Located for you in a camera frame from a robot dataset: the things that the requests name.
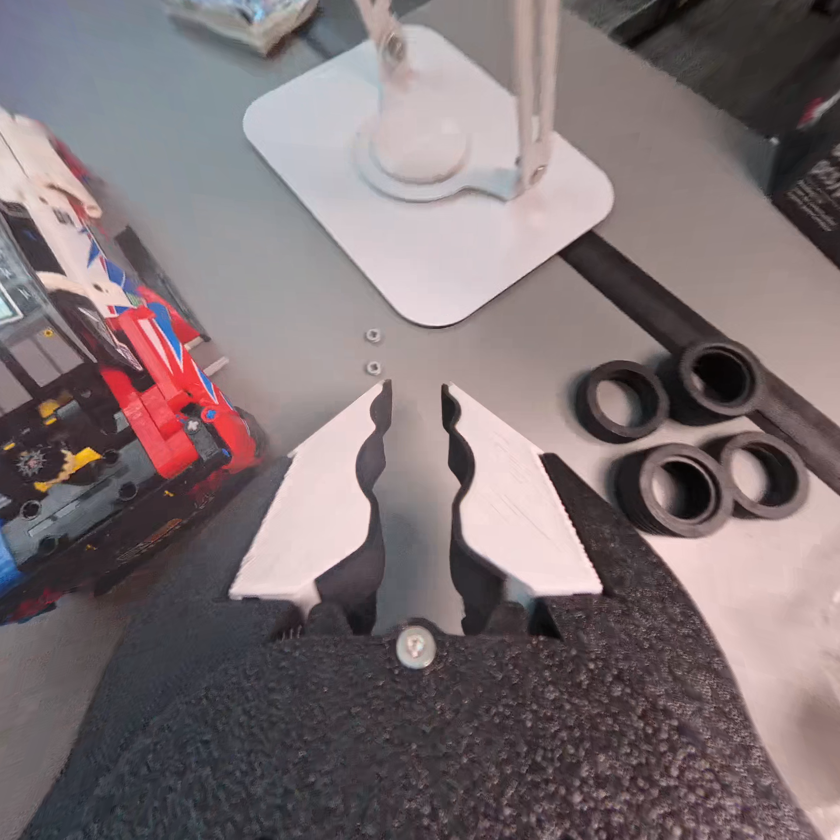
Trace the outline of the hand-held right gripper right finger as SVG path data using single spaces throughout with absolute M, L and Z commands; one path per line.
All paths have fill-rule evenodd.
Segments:
M 441 403 L 458 482 L 449 567 L 463 633 L 485 633 L 504 604 L 529 622 L 544 600 L 602 595 L 543 450 L 454 383 L 442 386 Z

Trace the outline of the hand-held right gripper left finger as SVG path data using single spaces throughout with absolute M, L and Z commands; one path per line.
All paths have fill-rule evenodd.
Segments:
M 230 600 L 286 602 L 303 619 L 330 604 L 353 634 L 372 633 L 385 572 L 375 485 L 385 470 L 392 407 L 392 382 L 384 380 L 290 452 Z

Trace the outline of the black rubber toy tire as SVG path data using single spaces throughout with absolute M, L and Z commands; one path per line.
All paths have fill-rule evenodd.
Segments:
M 747 431 L 714 437 L 701 449 L 721 467 L 732 498 L 732 515 L 744 520 L 778 521 L 804 506 L 809 474 L 801 456 L 776 436 Z M 749 494 L 740 477 L 741 461 L 751 458 L 763 473 L 761 492 Z
M 703 340 L 664 358 L 656 373 L 669 414 L 687 426 L 719 424 L 755 410 L 765 391 L 754 354 L 729 340 Z
M 655 495 L 655 473 L 675 466 L 683 483 L 681 513 L 669 511 Z M 682 443 L 639 449 L 616 462 L 616 502 L 638 529 L 657 536 L 701 539 L 721 530 L 733 512 L 730 482 L 721 465 L 703 449 Z
M 636 425 L 619 424 L 602 409 L 598 389 L 604 382 L 626 385 L 642 410 Z M 586 373 L 576 387 L 574 410 L 579 423 L 595 438 L 623 445 L 656 432 L 670 415 L 669 394 L 659 376 L 645 365 L 630 360 L 611 360 Z

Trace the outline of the black cardboard box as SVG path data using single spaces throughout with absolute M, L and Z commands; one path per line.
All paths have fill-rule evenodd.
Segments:
M 772 204 L 839 266 L 839 92 L 810 101 L 778 142 Z

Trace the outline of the folded clear plastic bag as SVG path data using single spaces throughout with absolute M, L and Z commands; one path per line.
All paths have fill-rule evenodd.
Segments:
M 267 56 L 279 43 L 305 25 L 319 1 L 163 1 L 174 20 Z

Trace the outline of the black desk strip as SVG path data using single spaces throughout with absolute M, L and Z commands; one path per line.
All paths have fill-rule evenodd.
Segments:
M 668 352 L 677 354 L 699 342 L 736 345 L 594 232 L 576 239 L 559 252 L 559 257 Z M 809 470 L 838 494 L 838 425 L 771 372 L 748 348 L 738 348 L 759 373 L 751 419 L 791 445 Z

